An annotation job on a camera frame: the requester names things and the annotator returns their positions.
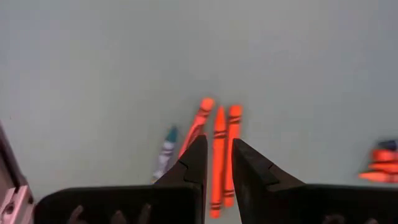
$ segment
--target gray table surface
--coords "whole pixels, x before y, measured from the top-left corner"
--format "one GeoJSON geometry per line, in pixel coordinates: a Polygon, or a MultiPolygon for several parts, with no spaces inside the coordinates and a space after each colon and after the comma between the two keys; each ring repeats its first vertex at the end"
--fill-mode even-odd
{"type": "MultiPolygon", "coordinates": [[[[366,185],[372,145],[398,136],[397,8],[4,0],[0,120],[36,199],[148,183],[167,129],[183,136],[203,96],[244,105],[242,138],[299,179],[366,185]]],[[[237,207],[208,223],[240,223],[237,207]]]]}

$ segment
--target teal crayon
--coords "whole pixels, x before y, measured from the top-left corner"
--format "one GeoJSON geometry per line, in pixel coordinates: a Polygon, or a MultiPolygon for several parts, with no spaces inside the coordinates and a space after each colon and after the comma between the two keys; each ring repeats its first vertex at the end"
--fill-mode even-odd
{"type": "Polygon", "coordinates": [[[177,133],[177,127],[173,126],[163,143],[162,150],[158,157],[157,169],[152,176],[153,183],[161,178],[169,169],[170,159],[174,154],[175,143],[177,141],[177,133]]]}

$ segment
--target blue crayon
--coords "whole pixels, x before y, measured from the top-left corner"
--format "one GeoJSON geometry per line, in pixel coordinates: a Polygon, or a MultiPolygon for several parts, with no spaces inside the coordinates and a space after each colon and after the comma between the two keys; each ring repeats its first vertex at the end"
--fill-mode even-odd
{"type": "Polygon", "coordinates": [[[173,156],[175,142],[177,141],[177,133],[177,127],[173,126],[163,143],[163,148],[158,157],[157,169],[152,177],[152,183],[156,182],[168,171],[169,162],[173,156]]]}
{"type": "Polygon", "coordinates": [[[396,151],[397,150],[397,140],[388,140],[388,141],[381,141],[379,144],[377,144],[381,149],[388,149],[390,151],[396,151]]]}

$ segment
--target light blue surface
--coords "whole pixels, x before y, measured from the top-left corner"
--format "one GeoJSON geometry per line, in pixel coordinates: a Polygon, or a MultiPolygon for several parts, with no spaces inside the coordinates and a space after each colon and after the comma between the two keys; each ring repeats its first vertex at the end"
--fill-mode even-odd
{"type": "Polygon", "coordinates": [[[368,184],[370,147],[398,136],[397,8],[3,0],[0,120],[36,198],[148,183],[167,129],[186,133],[203,96],[242,103],[243,139],[299,179],[368,184]]]}

